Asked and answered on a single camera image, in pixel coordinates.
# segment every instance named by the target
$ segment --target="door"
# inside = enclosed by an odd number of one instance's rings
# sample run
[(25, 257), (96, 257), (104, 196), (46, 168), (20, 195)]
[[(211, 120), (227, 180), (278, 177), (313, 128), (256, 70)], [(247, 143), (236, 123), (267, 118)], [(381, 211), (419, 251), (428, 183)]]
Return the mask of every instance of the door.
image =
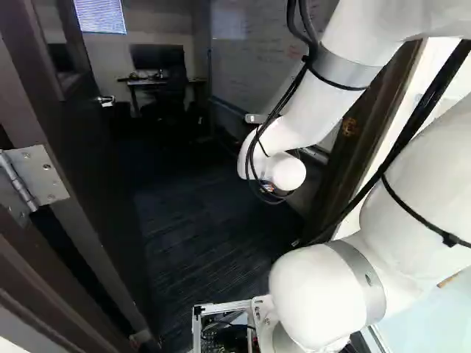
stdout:
[[(144, 248), (132, 197), (101, 117), (74, 5), (72, 0), (37, 1), (55, 5), (70, 62), (57, 64), (57, 48), (47, 43), (36, 0), (2, 0), (0, 123), (15, 148), (46, 147), (70, 194), (52, 205), (51, 216), (139, 332), (147, 328), (143, 312), (149, 309)], [(46, 222), (41, 229), (45, 237), (50, 227)]]

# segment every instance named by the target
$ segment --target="door hinge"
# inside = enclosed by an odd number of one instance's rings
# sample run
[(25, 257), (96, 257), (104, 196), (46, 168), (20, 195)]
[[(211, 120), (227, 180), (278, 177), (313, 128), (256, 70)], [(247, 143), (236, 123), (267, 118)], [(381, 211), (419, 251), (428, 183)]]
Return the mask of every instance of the door hinge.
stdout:
[(43, 145), (0, 149), (0, 204), (22, 227), (39, 206), (69, 197)]

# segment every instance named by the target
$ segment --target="glass panel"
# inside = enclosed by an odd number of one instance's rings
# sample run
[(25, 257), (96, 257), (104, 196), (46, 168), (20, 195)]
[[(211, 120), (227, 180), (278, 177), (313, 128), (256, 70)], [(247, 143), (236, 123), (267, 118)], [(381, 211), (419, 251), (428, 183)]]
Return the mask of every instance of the glass panel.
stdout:
[[(377, 327), (391, 353), (471, 352), (471, 268)], [(381, 352), (366, 331), (372, 353)]]

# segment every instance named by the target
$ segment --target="wall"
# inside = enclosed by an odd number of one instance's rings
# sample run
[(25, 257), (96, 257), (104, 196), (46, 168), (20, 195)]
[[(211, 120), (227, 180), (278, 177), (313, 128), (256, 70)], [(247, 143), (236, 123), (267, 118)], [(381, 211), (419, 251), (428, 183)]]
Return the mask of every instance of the wall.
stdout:
[[(54, 2), (36, 1), (47, 41), (64, 43)], [(123, 1), (123, 15), (127, 35), (83, 34), (93, 73), (103, 95), (115, 95), (119, 101), (130, 100), (126, 85), (117, 82), (116, 78), (134, 71), (129, 52), (132, 43), (183, 45), (188, 77), (195, 76), (190, 0), (127, 0)]]
[(194, 0), (192, 11), (195, 75), (208, 78), (208, 50), (211, 46), (210, 0)]

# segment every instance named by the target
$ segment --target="black strap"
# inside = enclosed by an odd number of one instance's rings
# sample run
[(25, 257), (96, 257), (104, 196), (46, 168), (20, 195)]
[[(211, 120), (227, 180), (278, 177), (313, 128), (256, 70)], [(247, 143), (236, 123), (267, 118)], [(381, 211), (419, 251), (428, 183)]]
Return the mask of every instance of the black strap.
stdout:
[(366, 90), (369, 86), (366, 86), (366, 87), (350, 87), (350, 86), (345, 86), (345, 85), (341, 85), (337, 82), (333, 82), (333, 81), (330, 81), (329, 79), (326, 79), (325, 77), (323, 77), (321, 74), (319, 74), (316, 70), (314, 70), (312, 68), (312, 65), (311, 63), (313, 62), (313, 59), (312, 59), (312, 55), (304, 55), (302, 57), (302, 61), (304, 63), (308, 63), (308, 69), (309, 71), (315, 76), (317, 77), (317, 79), (320, 79), (321, 81), (323, 81), (324, 83), (327, 83), (328, 85), (330, 86), (333, 86), (335, 88), (339, 88), (341, 90), (352, 90), (352, 91), (356, 91), (356, 90)]
[(383, 182), (384, 188), (386, 191), (391, 195), (391, 197), (412, 217), (417, 219), (420, 223), (422, 223), (424, 226), (429, 228), (430, 230), (433, 230), (436, 234), (440, 235), (443, 238), (443, 244), (448, 246), (448, 247), (453, 247), (456, 244), (466, 246), (467, 248), (471, 248), (471, 243), (468, 243), (467, 241), (464, 241), (457, 237), (454, 234), (451, 234), (442, 228), (436, 226), (435, 224), (432, 224), (431, 222), (427, 221), (425, 218), (423, 218), (419, 213), (415, 212), (412, 210), (395, 192), (392, 190), (391, 185), (388, 183), (386, 180), (386, 177), (384, 174), (381, 176), (381, 181)]

